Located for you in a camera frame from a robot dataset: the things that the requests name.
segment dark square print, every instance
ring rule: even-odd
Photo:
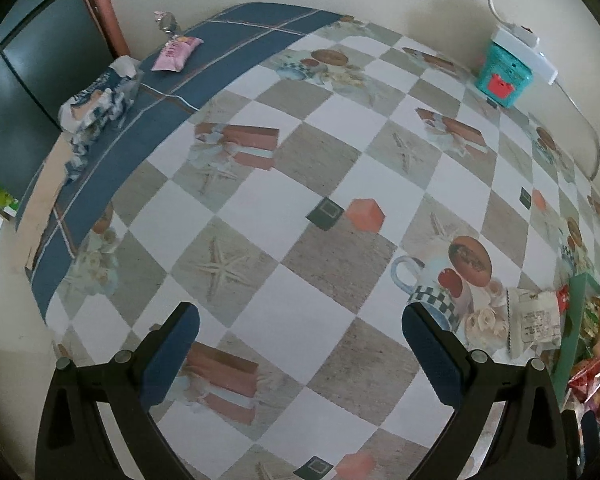
[[[309,225],[282,264],[356,314],[394,251],[389,240],[358,231],[342,216],[326,232]]]
[[[425,193],[400,245],[410,256],[420,257],[440,244],[448,248],[453,239],[459,236],[477,239],[479,233]]]
[[[467,168],[476,177],[483,181],[487,186],[493,184],[493,175],[496,171],[496,159],[498,155],[491,148],[487,148],[487,153],[472,153],[467,151],[464,155],[456,152],[446,152],[453,160]]]
[[[333,200],[323,198],[315,209],[306,216],[306,219],[323,231],[328,231],[336,225],[342,213],[344,213],[344,209]]]
[[[478,94],[477,91],[468,88],[464,93],[462,102],[474,112],[491,121],[494,126],[500,126],[500,110],[498,110],[498,105],[493,103],[490,99],[485,99],[484,96]]]
[[[526,130],[529,126],[529,117],[523,114],[517,108],[503,108],[502,113],[505,114],[509,119],[516,123],[520,128]]]
[[[226,269],[232,273],[219,282],[217,274],[208,270],[209,265],[219,263],[217,259],[224,261]],[[184,250],[171,269],[171,275],[218,321],[231,326],[277,264],[271,256],[215,217]]]
[[[558,251],[560,248],[560,228],[558,226],[561,222],[560,215],[548,203],[544,209],[540,209],[536,204],[531,205],[529,224],[554,251]]]
[[[515,209],[491,191],[482,234],[519,267],[525,260],[528,227],[529,224]]]
[[[419,369],[409,349],[356,318],[308,387],[379,426]]]
[[[358,160],[360,152],[308,124],[300,124],[276,151],[276,169],[328,196]]]
[[[326,88],[306,81],[282,79],[257,100],[285,114],[304,120],[331,95]]]
[[[253,168],[231,161],[226,171],[217,168],[195,168],[185,162],[172,180],[184,191],[213,212],[218,212],[236,192]]]
[[[376,25],[375,23],[369,23],[365,28],[373,34],[375,40],[389,46],[394,46],[402,37],[401,34],[389,30],[388,28],[380,27],[380,25]]]
[[[131,225],[167,180],[151,163],[142,162],[113,196],[114,211],[127,226]]]
[[[167,273],[131,231],[125,234],[115,255],[120,264],[118,288],[109,299],[122,319],[133,326],[158,292]]]
[[[320,480],[332,469],[333,465],[330,463],[317,456],[312,456],[306,464],[294,471],[294,475],[302,480]]]
[[[455,119],[460,109],[460,101],[431,83],[418,79],[409,90],[409,95],[429,105],[444,116]]]
[[[532,290],[533,292],[540,292],[540,287],[536,285],[534,280],[528,277],[524,271],[520,274],[520,280],[518,282],[519,288],[524,288],[525,290]]]
[[[565,195],[563,190],[559,190],[559,205],[560,205],[560,216],[565,220],[573,218],[576,222],[579,222],[580,215],[578,209],[571,203],[571,200]]]
[[[382,61],[386,61],[387,63],[391,63],[398,68],[406,70],[413,75],[421,76],[424,74],[424,68],[414,62],[411,57],[408,56],[408,54],[405,54],[401,50],[390,48],[384,54],[382,54],[382,56],[380,56],[380,59]]]
[[[231,118],[242,110],[250,99],[228,90],[220,92],[189,118],[192,124],[228,123]]]
[[[376,468],[371,473],[371,478],[404,480],[422,462],[429,449],[378,429],[360,451],[371,453],[376,460]]]
[[[439,149],[393,121],[386,122],[366,153],[421,189],[427,189],[442,156]]]
[[[520,202],[522,202],[522,205],[527,209],[531,209],[531,195],[529,195],[529,192],[523,187],[520,189]]]
[[[578,211],[580,212],[580,219],[584,220],[584,223],[593,231],[593,211],[587,199],[580,192],[578,192]]]
[[[520,175],[525,177],[530,183],[533,182],[534,171],[531,157],[502,132],[500,132],[498,152]]]
[[[219,480],[290,480],[293,471],[291,464],[254,444],[238,462],[222,473]]]

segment table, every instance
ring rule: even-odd
[[[275,167],[196,167],[203,123],[277,129]],[[307,215],[324,198],[332,219],[372,199],[379,231],[359,229],[364,214],[322,230]],[[504,288],[554,289],[578,269],[600,283],[600,197],[550,130],[443,54],[350,16],[232,82],[112,203],[46,322],[59,352],[105,362],[192,301],[199,343],[255,364],[245,396],[190,362],[152,410],[196,478],[329,479],[359,450],[370,478],[405,478],[451,414],[402,336],[406,290],[444,285],[453,330],[506,359],[490,307]]]

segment snack packet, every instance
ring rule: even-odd
[[[204,41],[200,38],[181,36],[180,25],[171,12],[158,10],[154,12],[154,15],[158,28],[169,37],[169,41],[158,55],[151,70],[154,72],[159,70],[180,72],[191,53]]]
[[[600,330],[600,304],[595,300],[585,303],[578,336],[578,349],[576,358],[578,360],[593,358],[593,346],[595,345]]]
[[[558,298],[560,314],[563,314],[569,309],[569,283],[556,292],[555,295]]]
[[[587,402],[600,387],[600,355],[575,365],[576,373],[568,385],[582,403]]]
[[[158,70],[180,72],[191,53],[201,43],[204,42],[200,38],[188,38],[187,36],[179,36],[175,40],[169,41],[155,60],[151,70],[154,72]]]
[[[528,348],[558,349],[562,341],[556,293],[526,294],[509,305],[509,352],[517,359]]]

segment mug print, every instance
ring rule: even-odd
[[[420,302],[444,330],[453,332],[469,349],[493,355],[506,348],[508,319],[506,289],[493,276],[486,248],[474,237],[454,236],[435,213],[430,220],[436,237],[418,256],[400,256],[392,262],[394,283]],[[416,278],[407,285],[398,277],[404,264]]]

